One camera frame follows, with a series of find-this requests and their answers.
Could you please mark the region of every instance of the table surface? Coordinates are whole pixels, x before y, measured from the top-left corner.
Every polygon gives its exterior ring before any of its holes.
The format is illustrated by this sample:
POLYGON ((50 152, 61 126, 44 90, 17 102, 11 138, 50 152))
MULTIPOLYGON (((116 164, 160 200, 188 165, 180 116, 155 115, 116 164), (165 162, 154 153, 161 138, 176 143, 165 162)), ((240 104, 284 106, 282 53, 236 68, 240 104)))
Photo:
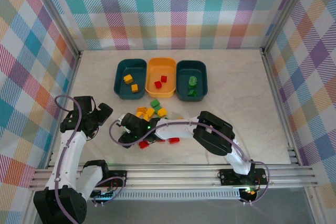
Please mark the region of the table surface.
MULTIPOLYGON (((109 126, 121 114, 136 113, 139 106, 150 106, 153 100, 147 93, 139 100, 121 100, 113 91, 118 63, 123 59, 141 58, 147 62, 154 57, 180 60, 200 60, 206 64, 208 94, 201 102, 182 102, 176 94, 159 99, 169 112, 170 119, 190 118, 203 110, 210 111, 234 127, 236 140, 246 154, 255 161, 267 164, 289 164, 287 140, 274 105, 270 86, 259 50, 124 50, 85 51, 73 85, 71 96, 93 96, 97 105, 104 102, 113 114, 100 128, 97 136, 88 141, 81 154, 81 162, 105 159, 108 163, 227 163, 221 156, 206 151, 194 139, 177 144, 154 143, 142 150, 137 145, 129 149, 115 144, 109 137, 109 126)), ((115 137, 121 128, 113 128, 115 137)), ((58 148, 54 148, 51 163, 58 148)))

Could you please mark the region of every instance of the toy block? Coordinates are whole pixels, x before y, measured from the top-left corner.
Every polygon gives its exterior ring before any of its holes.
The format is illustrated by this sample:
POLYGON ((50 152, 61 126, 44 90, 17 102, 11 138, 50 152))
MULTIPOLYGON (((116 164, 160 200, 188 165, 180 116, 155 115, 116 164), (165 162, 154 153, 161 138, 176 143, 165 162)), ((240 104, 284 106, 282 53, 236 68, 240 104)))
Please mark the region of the toy block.
POLYGON ((152 108, 154 108, 154 107, 156 107, 158 105, 160 105, 160 102, 157 99, 155 99, 154 101, 151 102, 152 108))
POLYGON ((148 108, 146 111, 146 115, 148 115, 149 118, 151 118, 154 114, 155 110, 153 108, 148 108))
POLYGON ((190 90, 188 93, 189 97, 196 97, 197 96, 197 92, 195 90, 190 90))
POLYGON ((155 110, 155 114, 157 114, 157 112, 162 109, 162 107, 160 105, 154 107, 154 110, 155 110))
POLYGON ((158 116, 159 117, 164 117, 165 115, 167 115, 167 110, 165 108, 162 108, 158 111, 158 116))
POLYGON ((161 82, 167 82, 167 76, 161 76, 161 82))
POLYGON ((126 84, 132 83, 133 82, 133 77, 130 74, 128 74, 127 76, 124 76, 124 82, 126 84))
POLYGON ((197 78, 194 76, 190 76, 189 82, 188 82, 189 89, 195 89, 196 85, 197 85, 197 78))
POLYGON ((176 144, 180 141, 180 139, 178 137, 173 137, 169 139, 169 143, 170 144, 176 144))
POLYGON ((161 81, 156 81, 156 82, 154 82, 154 85, 155 85, 155 87, 156 87, 157 89, 160 89, 160 88, 162 87, 162 83, 161 83, 161 81))
POLYGON ((147 107, 138 107, 138 112, 146 113, 147 107))
POLYGON ((144 116, 143 116, 143 118, 147 121, 147 122, 149 122, 149 116, 147 115, 147 114, 145 114, 144 116))
POLYGON ((145 113, 139 111, 135 114, 138 118, 142 118, 143 116, 145 116, 145 113))
POLYGON ((136 92, 139 91, 139 89, 138 89, 138 85, 137 85, 137 84, 133 84, 133 85, 131 86, 131 88, 132 88, 132 92, 133 92, 133 93, 136 93, 136 92))
POLYGON ((140 149, 145 149, 145 148, 147 148, 149 146, 149 144, 147 143, 147 142, 145 142, 145 141, 141 141, 140 143, 139 143, 139 147, 140 147, 140 149))

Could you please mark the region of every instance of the plaid backdrop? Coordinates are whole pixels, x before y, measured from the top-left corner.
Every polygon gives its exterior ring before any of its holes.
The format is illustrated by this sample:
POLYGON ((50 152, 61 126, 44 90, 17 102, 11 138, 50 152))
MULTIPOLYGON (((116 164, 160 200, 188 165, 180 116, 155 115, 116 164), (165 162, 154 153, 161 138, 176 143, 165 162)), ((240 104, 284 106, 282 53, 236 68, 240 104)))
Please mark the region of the plaid backdrop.
POLYGON ((336 220, 336 0, 299 0, 269 60, 305 165, 336 220))
POLYGON ((18 223, 75 59, 41 0, 0 0, 0 223, 18 223))
POLYGON ((259 48, 286 0, 54 2, 79 48, 99 50, 259 48))

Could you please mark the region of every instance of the metal rail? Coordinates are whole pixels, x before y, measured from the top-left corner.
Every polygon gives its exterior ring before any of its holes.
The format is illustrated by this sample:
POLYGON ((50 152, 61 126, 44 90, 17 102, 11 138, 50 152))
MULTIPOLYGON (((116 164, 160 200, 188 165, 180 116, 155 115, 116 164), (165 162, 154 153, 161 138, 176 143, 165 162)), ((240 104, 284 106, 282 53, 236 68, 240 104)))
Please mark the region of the metal rail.
MULTIPOLYGON (((37 169, 31 181, 31 190, 43 190, 51 176, 53 166, 37 169)), ((127 170, 126 189, 216 189, 241 188, 242 186, 221 186, 217 177, 220 169, 232 169, 230 165, 109 165, 110 170, 127 170)), ((317 185, 314 172, 310 166, 269 165, 270 187, 289 188, 317 185)))

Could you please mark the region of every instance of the cable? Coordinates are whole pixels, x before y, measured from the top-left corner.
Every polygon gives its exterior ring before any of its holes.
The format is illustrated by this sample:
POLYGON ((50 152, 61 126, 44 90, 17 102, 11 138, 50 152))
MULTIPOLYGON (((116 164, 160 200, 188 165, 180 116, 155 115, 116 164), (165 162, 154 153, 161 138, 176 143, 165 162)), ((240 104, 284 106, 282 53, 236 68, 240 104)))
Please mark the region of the cable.
POLYGON ((55 97, 55 103, 56 103, 56 106, 59 107, 61 110, 64 110, 64 111, 67 111, 67 112, 70 112, 69 110, 63 108, 58 102, 57 102, 57 99, 61 98, 61 97, 64 97, 64 98, 68 98, 70 99, 78 108, 78 122, 69 138, 69 140, 67 141, 66 143, 66 146, 63 148, 62 152, 61 152, 61 155, 59 157, 59 161, 58 161, 58 164, 57 164, 57 169, 56 169, 56 179, 55 179, 55 198, 56 198, 56 202, 57 202, 57 205, 59 207, 59 209, 63 212, 63 214, 73 223, 73 224, 78 224, 76 222, 76 220, 66 211, 66 209, 64 208, 64 206, 62 205, 61 203, 61 200, 59 199, 59 194, 58 194, 58 180, 57 180, 57 177, 60 175, 60 170, 61 170, 61 166, 62 166, 62 161, 63 161, 63 158, 64 158, 64 155, 65 155, 65 151, 69 148, 69 145, 72 141, 72 139, 74 138, 77 130, 78 130, 78 127, 80 125, 80 122, 82 120, 82 110, 80 108, 80 105, 79 103, 72 97, 68 96, 68 95, 64 95, 64 94, 61 94, 61 95, 58 95, 55 97))
MULTIPOLYGON (((112 179, 121 179, 121 180, 122 180, 122 187, 120 188, 119 192, 116 193, 116 195, 114 195, 114 196, 113 196, 112 198, 110 198, 108 201, 106 201, 105 204, 108 203, 108 202, 110 202, 110 201, 112 201, 113 199, 115 199, 115 198, 119 195, 119 193, 121 192, 121 190, 125 187, 125 179, 124 179, 123 177, 119 177, 119 176, 114 176, 114 177, 107 178, 107 179, 105 179, 105 180, 99 182, 96 186, 99 186, 99 185, 101 185, 101 184, 103 184, 103 183, 105 183, 105 182, 107 182, 107 181, 112 180, 112 179)), ((96 202, 96 197, 93 198, 93 202, 94 202, 95 204, 97 204, 97 202, 96 202)))
POLYGON ((252 202, 257 202, 259 201, 261 198, 263 198, 263 196, 265 195, 268 187, 269 187, 269 183, 270 183, 270 172, 269 172, 269 168, 268 166, 261 162, 261 161, 252 161, 250 159, 248 159, 245 155, 245 153, 243 152, 243 150, 234 142, 232 141, 231 139, 229 139, 226 135, 224 135, 222 132, 216 130, 215 128, 207 125, 207 124, 204 124, 204 123, 198 123, 198 122, 167 122, 165 124, 161 124, 159 126, 156 126, 152 129, 150 129, 143 137, 141 137, 140 139, 134 141, 133 143, 119 143, 116 139, 114 139, 114 137, 112 136, 112 127, 118 122, 118 120, 115 120, 110 128, 109 128, 109 134, 110 134, 110 137, 111 139, 116 143, 116 144, 119 144, 119 145, 122 145, 122 146, 131 146, 131 145, 134 145, 134 144, 137 144, 137 143, 140 143, 141 141, 143 141, 144 139, 146 139, 147 136, 149 136, 152 132, 156 131, 157 129, 161 128, 161 127, 169 127, 169 125, 181 125, 181 124, 186 124, 186 125, 199 125, 199 126, 202 126, 202 127, 205 127, 207 129, 210 129, 211 131, 215 132, 216 134, 218 134, 219 136, 221 136, 222 138, 224 138, 226 141, 228 141, 229 143, 231 143, 231 145, 233 145, 240 153, 240 157, 242 158, 243 161, 245 162, 250 162, 250 163, 254 163, 254 164, 261 164, 263 166, 265 166, 266 168, 266 171, 267 171, 267 184, 266 184, 266 187, 265 187, 265 190, 262 192, 262 194, 259 196, 259 198, 255 199, 254 201, 252 202))

